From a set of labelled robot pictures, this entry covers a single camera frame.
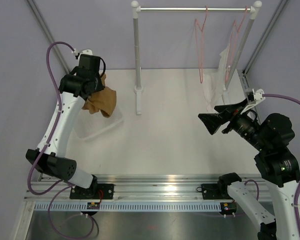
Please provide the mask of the brown tank top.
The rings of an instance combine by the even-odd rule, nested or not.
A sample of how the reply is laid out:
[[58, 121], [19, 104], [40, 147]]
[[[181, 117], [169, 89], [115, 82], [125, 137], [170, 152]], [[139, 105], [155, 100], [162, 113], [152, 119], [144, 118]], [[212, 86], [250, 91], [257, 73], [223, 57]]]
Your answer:
[[101, 112], [103, 117], [109, 118], [117, 105], [117, 92], [106, 86], [106, 77], [106, 74], [101, 77], [104, 89], [89, 96], [82, 110], [88, 111], [91, 115]]

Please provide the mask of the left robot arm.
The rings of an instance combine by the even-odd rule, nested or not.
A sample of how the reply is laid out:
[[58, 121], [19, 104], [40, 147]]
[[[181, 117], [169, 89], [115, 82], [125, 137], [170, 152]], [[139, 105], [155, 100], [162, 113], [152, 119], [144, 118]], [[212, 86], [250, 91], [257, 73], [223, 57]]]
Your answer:
[[80, 169], [75, 160], [65, 155], [73, 126], [86, 100], [105, 88], [101, 78], [106, 64], [90, 49], [81, 51], [77, 57], [78, 65], [60, 80], [56, 107], [42, 140], [36, 149], [28, 149], [25, 157], [34, 170], [72, 185], [82, 198], [93, 199], [98, 194], [97, 177]]

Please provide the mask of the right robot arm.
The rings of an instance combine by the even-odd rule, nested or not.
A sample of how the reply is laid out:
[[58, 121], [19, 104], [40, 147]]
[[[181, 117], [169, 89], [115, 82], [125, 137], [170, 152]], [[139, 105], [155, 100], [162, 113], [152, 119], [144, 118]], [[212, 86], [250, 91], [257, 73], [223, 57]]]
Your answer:
[[271, 196], [274, 214], [267, 213], [251, 196], [235, 172], [221, 175], [212, 188], [200, 186], [201, 193], [217, 194], [239, 204], [257, 229], [259, 240], [300, 240], [300, 168], [288, 149], [295, 137], [292, 123], [280, 113], [270, 114], [262, 124], [247, 100], [215, 106], [215, 113], [200, 113], [198, 118], [213, 135], [226, 124], [223, 134], [235, 131], [257, 151], [255, 165]]

